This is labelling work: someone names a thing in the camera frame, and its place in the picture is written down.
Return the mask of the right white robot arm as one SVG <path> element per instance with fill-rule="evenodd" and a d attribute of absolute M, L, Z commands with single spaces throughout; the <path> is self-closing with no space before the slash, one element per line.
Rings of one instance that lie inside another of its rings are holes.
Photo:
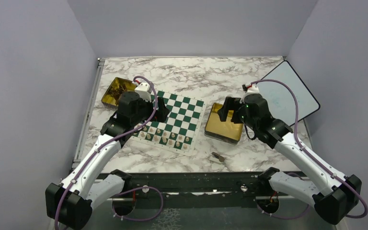
<path fill-rule="evenodd" d="M 307 147 L 290 126 L 273 118 L 268 102 L 260 94 L 244 98 L 226 97 L 218 110 L 219 119 L 244 124 L 252 129 L 254 138 L 291 160 L 309 179 L 303 181 L 277 168 L 269 168 L 258 176 L 257 188 L 263 195 L 282 192 L 313 207 L 326 222 L 336 225 L 358 204 L 362 182 L 355 176 L 345 176 Z"/>

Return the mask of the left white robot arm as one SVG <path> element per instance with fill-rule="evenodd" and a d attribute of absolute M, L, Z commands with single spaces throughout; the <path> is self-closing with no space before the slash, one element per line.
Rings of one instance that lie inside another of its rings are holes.
<path fill-rule="evenodd" d="M 92 211 L 109 197 L 121 197 L 131 192 L 131 183 L 126 176 L 111 174 L 102 182 L 95 180 L 118 153 L 133 133 L 148 122 L 165 122 L 169 109 L 162 97 L 151 99 L 137 92 L 124 92 L 118 101 L 117 110 L 104 123 L 95 145 L 80 164 L 60 183 L 51 183 L 45 190 L 47 216 L 73 230 L 81 230 L 88 222 Z"/>

